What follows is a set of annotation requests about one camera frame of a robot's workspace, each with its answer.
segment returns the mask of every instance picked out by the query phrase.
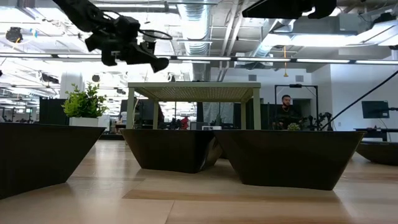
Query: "dark clothing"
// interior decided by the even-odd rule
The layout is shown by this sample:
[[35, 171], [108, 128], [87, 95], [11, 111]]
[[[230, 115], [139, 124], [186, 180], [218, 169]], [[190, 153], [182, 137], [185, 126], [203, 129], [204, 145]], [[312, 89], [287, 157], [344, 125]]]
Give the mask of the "dark clothing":
[[295, 110], [292, 106], [288, 108], [279, 107], [276, 111], [276, 125], [282, 122], [284, 124], [283, 129], [287, 129], [291, 123], [299, 124], [301, 119], [301, 113]]

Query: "robotic arm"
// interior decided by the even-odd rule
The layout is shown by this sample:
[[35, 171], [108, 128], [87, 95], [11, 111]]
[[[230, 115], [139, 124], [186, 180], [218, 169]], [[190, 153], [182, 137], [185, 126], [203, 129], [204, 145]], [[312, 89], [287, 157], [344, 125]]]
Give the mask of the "robotic arm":
[[[161, 71], [169, 65], [167, 58], [157, 58], [148, 49], [154, 42], [137, 43], [138, 32], [155, 39], [172, 39], [171, 36], [156, 30], [140, 30], [140, 23], [131, 17], [119, 15], [118, 18], [105, 14], [89, 0], [53, 0], [68, 18], [83, 32], [93, 34], [85, 40], [87, 49], [101, 50], [101, 61], [107, 66], [115, 66], [116, 59], [126, 61], [128, 65], [150, 63], [154, 72]], [[153, 36], [155, 32], [167, 38]]]

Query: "man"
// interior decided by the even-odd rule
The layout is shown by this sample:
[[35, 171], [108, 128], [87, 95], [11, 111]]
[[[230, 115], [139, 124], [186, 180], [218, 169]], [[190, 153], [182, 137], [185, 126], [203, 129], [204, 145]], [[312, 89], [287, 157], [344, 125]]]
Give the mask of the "man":
[[274, 123], [278, 129], [286, 130], [291, 123], [300, 124], [302, 121], [302, 115], [290, 105], [291, 100], [289, 95], [282, 96], [282, 106], [277, 108]]

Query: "table leg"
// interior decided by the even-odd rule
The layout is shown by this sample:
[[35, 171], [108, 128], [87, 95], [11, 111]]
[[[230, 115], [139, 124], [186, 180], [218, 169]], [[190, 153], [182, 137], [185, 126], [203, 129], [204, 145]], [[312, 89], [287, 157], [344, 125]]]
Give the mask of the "table leg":
[[253, 88], [254, 130], [261, 130], [260, 88]]
[[159, 102], [155, 101], [154, 102], [154, 130], [157, 129], [157, 120], [159, 117]]
[[134, 118], [132, 117], [134, 111], [134, 88], [129, 88], [129, 98], [127, 99], [127, 121], [126, 129], [132, 129]]
[[246, 102], [241, 102], [241, 129], [246, 130]]

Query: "potted plant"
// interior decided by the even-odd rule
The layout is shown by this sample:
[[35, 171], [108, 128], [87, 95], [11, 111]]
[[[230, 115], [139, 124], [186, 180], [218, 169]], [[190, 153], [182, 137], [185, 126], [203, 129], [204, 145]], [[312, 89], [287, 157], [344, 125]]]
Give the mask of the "potted plant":
[[80, 91], [76, 84], [73, 92], [66, 91], [69, 98], [62, 105], [63, 111], [70, 118], [70, 126], [97, 127], [98, 118], [108, 109], [104, 106], [106, 96], [97, 96], [99, 85], [88, 85], [86, 91]]

